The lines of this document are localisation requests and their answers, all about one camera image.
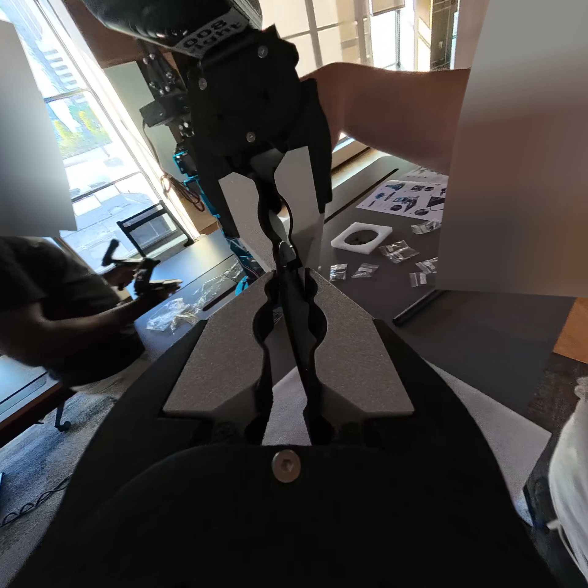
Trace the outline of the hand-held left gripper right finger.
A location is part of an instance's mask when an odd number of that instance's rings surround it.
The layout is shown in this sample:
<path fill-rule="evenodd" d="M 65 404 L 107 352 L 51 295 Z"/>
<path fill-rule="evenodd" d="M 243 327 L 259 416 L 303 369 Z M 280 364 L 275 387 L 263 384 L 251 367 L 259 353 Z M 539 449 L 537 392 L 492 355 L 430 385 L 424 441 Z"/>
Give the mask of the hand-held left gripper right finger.
<path fill-rule="evenodd" d="M 313 269 L 300 303 L 300 361 L 309 417 L 414 412 L 371 315 Z"/>

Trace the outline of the scattered small screw bags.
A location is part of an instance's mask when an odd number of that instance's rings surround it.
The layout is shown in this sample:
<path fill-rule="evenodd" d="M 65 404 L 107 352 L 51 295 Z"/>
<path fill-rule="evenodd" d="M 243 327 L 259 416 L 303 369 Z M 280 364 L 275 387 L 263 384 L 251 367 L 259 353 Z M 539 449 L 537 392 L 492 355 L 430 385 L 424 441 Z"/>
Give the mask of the scattered small screw bags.
<path fill-rule="evenodd" d="M 419 236 L 437 231 L 440 229 L 441 225 L 441 221 L 429 220 L 421 224 L 412 225 L 410 228 L 414 235 Z M 384 258 L 392 263 L 400 264 L 419 255 L 419 252 L 409 246 L 406 240 L 399 240 L 387 245 L 384 244 L 384 241 L 375 250 L 378 250 Z M 426 285 L 433 286 L 437 277 L 437 257 L 421 262 L 415 262 L 415 265 L 419 271 L 409 274 L 411 287 L 416 288 Z M 377 264 L 363 262 L 351 278 L 359 279 L 373 277 L 378 268 L 379 266 Z M 329 269 L 328 280 L 331 283 L 345 281 L 347 279 L 347 274 L 347 263 L 333 264 Z"/>

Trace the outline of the large window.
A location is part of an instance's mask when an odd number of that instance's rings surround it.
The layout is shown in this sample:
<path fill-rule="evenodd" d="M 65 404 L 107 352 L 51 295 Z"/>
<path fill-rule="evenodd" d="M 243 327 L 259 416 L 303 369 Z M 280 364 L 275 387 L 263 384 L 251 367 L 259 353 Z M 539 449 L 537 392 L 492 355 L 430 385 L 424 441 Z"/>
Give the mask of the large window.
<path fill-rule="evenodd" d="M 351 62 L 387 70 L 428 70 L 432 1 L 259 1 L 263 27 L 277 27 L 298 50 L 299 75 L 322 65 Z M 22 43 L 45 101 L 77 218 L 62 232 L 68 246 L 92 265 L 116 226 L 157 202 L 158 172 L 131 138 L 137 129 L 156 145 L 159 166 L 176 175 L 175 140 L 159 126 L 145 135 L 139 109 L 151 92 L 136 40 L 108 30 L 81 1 L 1 1 L 1 21 Z"/>

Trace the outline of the clear plastic bag pile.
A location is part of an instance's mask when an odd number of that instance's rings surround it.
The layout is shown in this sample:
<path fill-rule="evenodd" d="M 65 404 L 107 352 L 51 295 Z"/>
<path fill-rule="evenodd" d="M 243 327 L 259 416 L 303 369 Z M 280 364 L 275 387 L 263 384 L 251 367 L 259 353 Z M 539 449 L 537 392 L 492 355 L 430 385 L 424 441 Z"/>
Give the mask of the clear plastic bag pile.
<path fill-rule="evenodd" d="M 236 287 L 244 272 L 235 265 L 217 277 L 207 280 L 198 288 L 187 289 L 179 298 L 170 299 L 146 322 L 146 329 L 153 332 L 172 333 L 181 325 L 195 325 L 205 309 L 210 309 L 225 294 Z"/>

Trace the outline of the person's white shirt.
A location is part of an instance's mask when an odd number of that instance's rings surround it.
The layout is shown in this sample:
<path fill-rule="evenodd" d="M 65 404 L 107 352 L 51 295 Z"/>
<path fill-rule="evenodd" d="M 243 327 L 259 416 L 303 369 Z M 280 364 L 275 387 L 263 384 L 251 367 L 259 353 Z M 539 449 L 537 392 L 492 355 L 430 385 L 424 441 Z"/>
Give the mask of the person's white shirt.
<path fill-rule="evenodd" d="M 551 527 L 587 579 L 587 377 L 577 380 L 578 402 L 564 424 L 549 464 L 548 486 L 555 511 Z"/>

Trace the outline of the black wooden chair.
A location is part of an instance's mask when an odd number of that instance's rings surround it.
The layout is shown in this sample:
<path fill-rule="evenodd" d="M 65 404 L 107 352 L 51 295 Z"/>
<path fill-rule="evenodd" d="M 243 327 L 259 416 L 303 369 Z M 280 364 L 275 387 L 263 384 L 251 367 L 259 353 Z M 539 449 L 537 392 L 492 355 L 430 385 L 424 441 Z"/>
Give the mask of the black wooden chair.
<path fill-rule="evenodd" d="M 117 225 L 142 258 L 165 261 L 195 243 L 164 202 L 117 221 Z"/>

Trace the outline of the wood-edged table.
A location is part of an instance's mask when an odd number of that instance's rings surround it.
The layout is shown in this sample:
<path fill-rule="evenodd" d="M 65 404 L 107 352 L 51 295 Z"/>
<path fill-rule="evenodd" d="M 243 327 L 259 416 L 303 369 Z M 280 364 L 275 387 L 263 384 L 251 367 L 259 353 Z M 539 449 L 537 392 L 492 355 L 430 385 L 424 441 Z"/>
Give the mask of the wood-edged table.
<path fill-rule="evenodd" d="M 58 431 L 70 429 L 62 421 L 65 402 L 74 395 L 69 387 L 54 380 L 41 367 L 30 367 L 1 357 L 1 445 L 4 446 L 25 430 L 56 411 L 54 426 Z"/>

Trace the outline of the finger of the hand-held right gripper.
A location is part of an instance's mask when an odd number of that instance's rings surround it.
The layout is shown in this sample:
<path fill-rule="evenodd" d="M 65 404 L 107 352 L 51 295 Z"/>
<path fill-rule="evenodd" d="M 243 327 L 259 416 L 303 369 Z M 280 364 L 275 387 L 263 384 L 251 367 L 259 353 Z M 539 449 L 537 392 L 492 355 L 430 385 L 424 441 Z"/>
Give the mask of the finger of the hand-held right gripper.
<path fill-rule="evenodd" d="M 282 236 L 282 208 L 273 180 L 253 180 L 232 172 L 219 180 L 239 240 L 265 272 L 275 270 L 274 237 Z"/>
<path fill-rule="evenodd" d="M 275 185 L 289 211 L 290 245 L 303 267 L 319 270 L 325 214 L 319 212 L 307 146 L 284 154 L 275 170 Z"/>

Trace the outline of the printed instruction sheet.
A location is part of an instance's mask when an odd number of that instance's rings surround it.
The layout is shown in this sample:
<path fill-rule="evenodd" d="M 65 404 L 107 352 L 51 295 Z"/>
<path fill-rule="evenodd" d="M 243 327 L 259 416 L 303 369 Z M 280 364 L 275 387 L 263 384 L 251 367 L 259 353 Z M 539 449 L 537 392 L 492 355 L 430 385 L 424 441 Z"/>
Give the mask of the printed instruction sheet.
<path fill-rule="evenodd" d="M 448 176 L 418 167 L 397 179 L 387 179 L 357 205 L 372 210 L 423 221 L 441 221 Z"/>

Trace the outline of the white square foam frame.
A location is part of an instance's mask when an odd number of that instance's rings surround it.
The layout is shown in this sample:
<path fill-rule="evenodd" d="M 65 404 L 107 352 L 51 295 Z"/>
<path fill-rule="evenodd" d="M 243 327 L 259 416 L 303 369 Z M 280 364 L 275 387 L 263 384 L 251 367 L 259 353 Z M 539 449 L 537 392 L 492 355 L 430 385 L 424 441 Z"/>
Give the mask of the white square foam frame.
<path fill-rule="evenodd" d="M 331 242 L 342 251 L 371 254 L 393 232 L 392 227 L 354 222 Z"/>

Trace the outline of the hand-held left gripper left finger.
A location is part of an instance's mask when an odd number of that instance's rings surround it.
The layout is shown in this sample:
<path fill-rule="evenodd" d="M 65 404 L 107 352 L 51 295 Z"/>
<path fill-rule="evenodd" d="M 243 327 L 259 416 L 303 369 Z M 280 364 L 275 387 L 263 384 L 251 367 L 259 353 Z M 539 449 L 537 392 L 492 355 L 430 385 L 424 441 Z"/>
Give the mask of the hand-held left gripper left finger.
<path fill-rule="evenodd" d="M 273 327 L 267 288 L 275 277 L 275 271 L 264 274 L 209 317 L 164 404 L 164 415 L 269 417 L 272 381 L 264 340 Z"/>

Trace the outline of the white foam sheet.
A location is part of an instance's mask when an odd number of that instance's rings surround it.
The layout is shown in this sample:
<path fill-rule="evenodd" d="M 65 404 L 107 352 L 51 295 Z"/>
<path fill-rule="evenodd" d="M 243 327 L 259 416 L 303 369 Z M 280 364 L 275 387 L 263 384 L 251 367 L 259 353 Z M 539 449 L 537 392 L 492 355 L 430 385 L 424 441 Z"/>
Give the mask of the white foam sheet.
<path fill-rule="evenodd" d="M 441 368 L 429 364 L 464 404 L 489 444 L 520 516 L 526 510 L 523 488 L 551 434 Z M 276 371 L 273 404 L 262 445 L 311 444 L 303 419 L 305 391 L 296 367 Z"/>

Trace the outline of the black round metal plate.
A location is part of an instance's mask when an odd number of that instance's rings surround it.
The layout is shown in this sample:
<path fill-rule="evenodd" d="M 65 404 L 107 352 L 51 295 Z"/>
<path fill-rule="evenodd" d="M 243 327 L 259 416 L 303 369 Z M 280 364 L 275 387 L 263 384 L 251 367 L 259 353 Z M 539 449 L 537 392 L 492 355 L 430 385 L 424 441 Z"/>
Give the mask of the black round metal plate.
<path fill-rule="evenodd" d="M 334 428 L 322 415 L 324 390 L 315 366 L 315 351 L 326 334 L 325 315 L 314 302 L 318 286 L 290 244 L 281 241 L 274 254 L 290 346 L 306 395 L 303 417 L 311 444 L 328 445 Z"/>

